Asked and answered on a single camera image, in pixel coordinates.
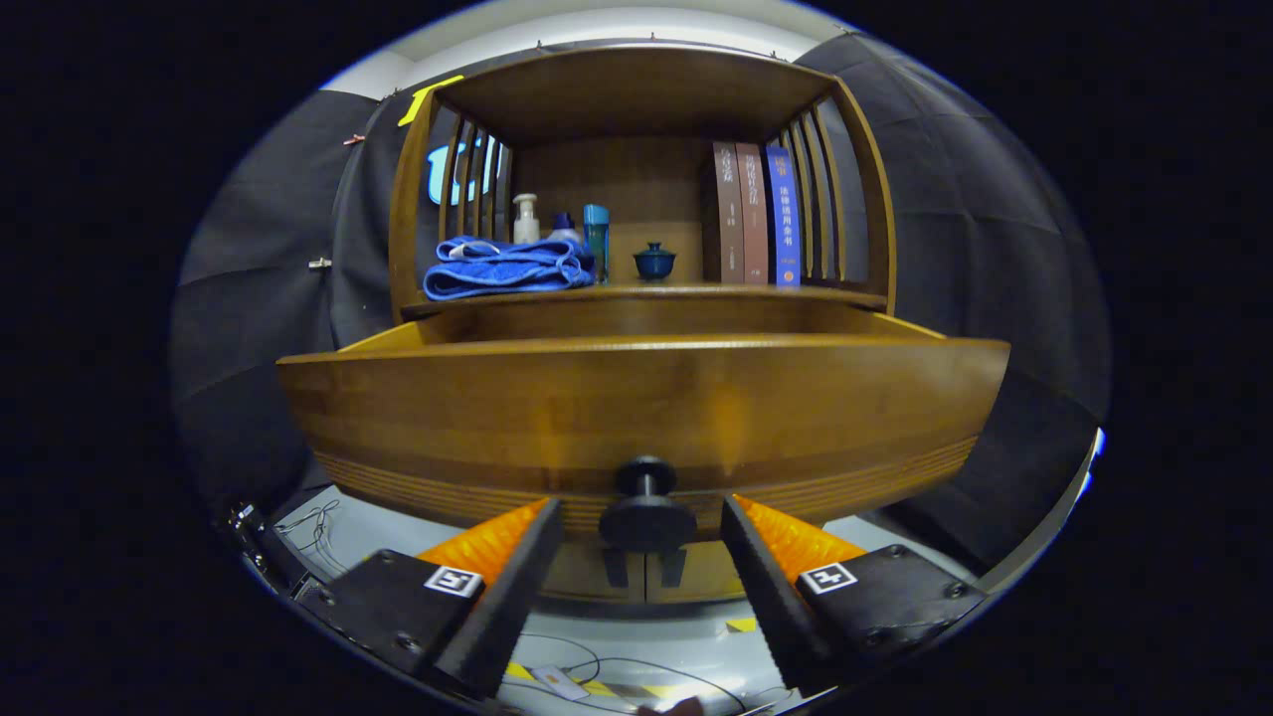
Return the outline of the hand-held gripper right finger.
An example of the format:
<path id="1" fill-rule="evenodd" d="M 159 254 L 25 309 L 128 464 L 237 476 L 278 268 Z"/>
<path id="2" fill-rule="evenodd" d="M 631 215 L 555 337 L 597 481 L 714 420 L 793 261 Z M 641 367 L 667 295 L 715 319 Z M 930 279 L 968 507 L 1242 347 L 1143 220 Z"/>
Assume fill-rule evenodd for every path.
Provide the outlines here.
<path id="1" fill-rule="evenodd" d="M 988 598 L 910 547 L 863 550 L 738 494 L 721 538 L 783 684 L 805 696 L 882 677 Z"/>

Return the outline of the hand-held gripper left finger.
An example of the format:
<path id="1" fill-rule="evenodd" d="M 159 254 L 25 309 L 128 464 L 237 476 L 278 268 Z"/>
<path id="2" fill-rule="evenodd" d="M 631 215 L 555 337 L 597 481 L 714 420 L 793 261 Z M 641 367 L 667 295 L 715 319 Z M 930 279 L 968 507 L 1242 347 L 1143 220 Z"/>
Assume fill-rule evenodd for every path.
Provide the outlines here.
<path id="1" fill-rule="evenodd" d="M 561 544 L 561 512 L 536 499 L 418 555 L 377 550 L 299 605 L 395 671 L 491 699 Z"/>

